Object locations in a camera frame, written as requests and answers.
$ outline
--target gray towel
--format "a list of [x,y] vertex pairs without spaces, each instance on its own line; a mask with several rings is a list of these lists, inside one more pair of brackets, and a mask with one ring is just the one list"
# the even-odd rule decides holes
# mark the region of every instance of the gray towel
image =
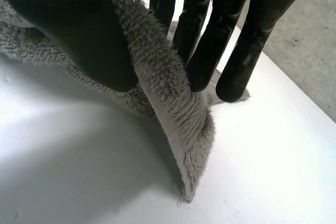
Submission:
[[[41,36],[6,0],[0,0],[0,51],[21,62],[57,66],[127,111],[138,116],[156,116],[180,169],[184,198],[190,202],[214,140],[209,106],[220,103],[215,94],[219,73],[215,73],[204,92],[192,92],[182,61],[144,3],[140,0],[111,1],[117,7],[139,78],[139,84],[129,92],[115,92],[86,77],[59,47]],[[246,91],[241,101],[248,98]]]

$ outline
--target concrete floor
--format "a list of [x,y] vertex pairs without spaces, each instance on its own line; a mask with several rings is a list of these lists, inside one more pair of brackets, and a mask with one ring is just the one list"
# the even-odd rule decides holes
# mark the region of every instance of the concrete floor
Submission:
[[[244,7],[238,26],[248,10]],[[296,0],[264,52],[336,121],[336,0]]]

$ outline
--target gray floor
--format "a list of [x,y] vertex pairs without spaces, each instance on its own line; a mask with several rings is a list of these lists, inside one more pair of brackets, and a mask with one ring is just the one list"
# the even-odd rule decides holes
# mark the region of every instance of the gray floor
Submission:
[[336,121],[336,0],[296,0],[264,52]]

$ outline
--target white surface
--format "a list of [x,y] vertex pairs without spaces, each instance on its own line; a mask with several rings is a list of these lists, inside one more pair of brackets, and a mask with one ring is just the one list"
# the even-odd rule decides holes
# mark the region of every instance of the white surface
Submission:
[[0,223],[336,223],[335,123],[265,55],[248,87],[214,107],[207,170],[179,204],[155,122],[0,58]]

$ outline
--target terry cloth towel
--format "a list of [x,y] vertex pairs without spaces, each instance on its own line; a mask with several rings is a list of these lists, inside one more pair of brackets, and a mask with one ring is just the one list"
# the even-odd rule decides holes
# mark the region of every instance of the terry cloth towel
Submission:
[[[0,0],[0,50],[7,57],[36,65],[53,65],[129,112],[160,121],[180,169],[186,201],[192,201],[214,140],[209,106],[219,103],[215,79],[203,93],[190,90],[182,61],[163,28],[140,0],[111,0],[117,7],[138,85],[118,93],[86,77],[69,57]],[[241,100],[249,97],[248,92]]]

